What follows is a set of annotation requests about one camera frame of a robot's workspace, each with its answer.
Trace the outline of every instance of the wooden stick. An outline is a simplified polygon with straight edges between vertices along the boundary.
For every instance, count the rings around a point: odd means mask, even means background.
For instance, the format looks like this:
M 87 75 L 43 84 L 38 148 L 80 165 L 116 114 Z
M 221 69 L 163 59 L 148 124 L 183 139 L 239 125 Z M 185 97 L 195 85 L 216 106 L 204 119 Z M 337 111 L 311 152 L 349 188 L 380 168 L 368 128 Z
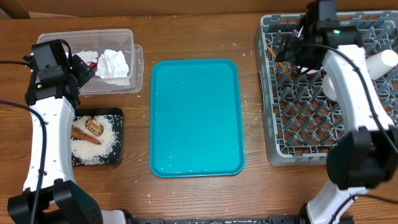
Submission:
M 271 48 L 268 46 L 268 44 L 266 44 L 266 46 L 267 46 L 267 49 L 271 52 L 272 56 L 273 56 L 274 58 L 276 58 L 275 53 L 271 50 Z M 290 71 L 289 71 L 289 69 L 287 69 L 287 68 L 285 67 L 285 65 L 282 64 L 282 62 L 278 62 L 278 64 L 282 67 L 282 69 L 284 70 L 284 72 L 286 73 L 286 75 L 288 75 L 288 76 L 290 77 Z
M 86 140 L 86 141 L 89 141 L 89 142 L 94 143 L 94 144 L 101 144 L 99 140 L 89 136 L 88 134 L 80 131 L 77 128 L 72 128 L 71 135 L 72 135 L 72 137 L 80 139 L 80 140 Z

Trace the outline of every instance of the white cylinder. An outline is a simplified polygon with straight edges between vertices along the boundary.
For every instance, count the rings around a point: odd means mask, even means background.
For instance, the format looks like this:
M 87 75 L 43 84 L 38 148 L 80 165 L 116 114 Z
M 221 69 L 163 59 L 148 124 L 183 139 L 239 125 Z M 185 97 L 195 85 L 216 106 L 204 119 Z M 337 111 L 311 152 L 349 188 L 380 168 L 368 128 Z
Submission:
M 398 64 L 398 55 L 392 50 L 383 50 L 365 61 L 369 76 L 377 80 Z
M 335 87 L 333 86 L 333 83 L 331 82 L 329 74 L 326 74 L 323 77 L 322 86 L 323 86 L 323 92 L 325 93 L 325 95 L 329 99 L 337 102 L 337 96 L 336 96 Z

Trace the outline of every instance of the plastic bin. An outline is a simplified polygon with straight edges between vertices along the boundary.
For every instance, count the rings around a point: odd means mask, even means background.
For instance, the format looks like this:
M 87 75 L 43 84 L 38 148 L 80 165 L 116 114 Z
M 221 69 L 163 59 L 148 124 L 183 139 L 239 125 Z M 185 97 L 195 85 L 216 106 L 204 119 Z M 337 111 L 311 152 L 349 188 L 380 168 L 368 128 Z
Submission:
M 72 53 L 97 51 L 98 58 L 106 49 L 121 50 L 129 66 L 129 74 L 123 78 L 100 78 L 94 76 L 80 89 L 81 95 L 136 93 L 142 88 L 144 59 L 142 47 L 134 45 L 134 38 L 129 29 L 83 30 L 42 34 L 37 43 L 55 39 L 66 40 Z
M 326 163 L 344 133 L 338 103 L 323 93 L 325 72 L 289 77 L 268 48 L 280 49 L 283 37 L 297 35 L 303 14 L 266 15 L 254 38 L 257 72 L 261 78 L 264 135 L 268 161 L 275 166 Z M 398 11 L 340 12 L 342 26 L 356 26 L 367 57 L 386 49 L 398 51 Z M 296 66 L 284 62 L 290 71 Z M 377 95 L 395 126 L 398 126 L 398 67 L 373 80 Z

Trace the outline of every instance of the red object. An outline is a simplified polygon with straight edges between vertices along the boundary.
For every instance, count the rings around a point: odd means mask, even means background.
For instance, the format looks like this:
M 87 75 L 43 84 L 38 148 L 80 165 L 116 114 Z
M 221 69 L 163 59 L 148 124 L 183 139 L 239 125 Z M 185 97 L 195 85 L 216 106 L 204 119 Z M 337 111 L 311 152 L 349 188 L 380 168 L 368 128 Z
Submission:
M 88 66 L 91 70 L 94 70 L 97 67 L 97 63 L 91 62 Z

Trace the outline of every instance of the black tray with rice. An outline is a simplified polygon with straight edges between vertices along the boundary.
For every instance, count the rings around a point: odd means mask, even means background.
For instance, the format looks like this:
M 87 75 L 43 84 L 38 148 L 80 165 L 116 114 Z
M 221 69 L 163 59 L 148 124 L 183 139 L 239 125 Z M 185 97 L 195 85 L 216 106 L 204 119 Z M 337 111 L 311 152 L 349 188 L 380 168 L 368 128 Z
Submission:
M 94 135 L 86 127 L 88 119 L 94 119 L 103 126 L 100 136 Z M 115 165 L 121 162 L 123 112 L 120 108 L 78 109 L 72 128 L 77 128 L 97 139 L 101 145 L 71 138 L 72 165 Z

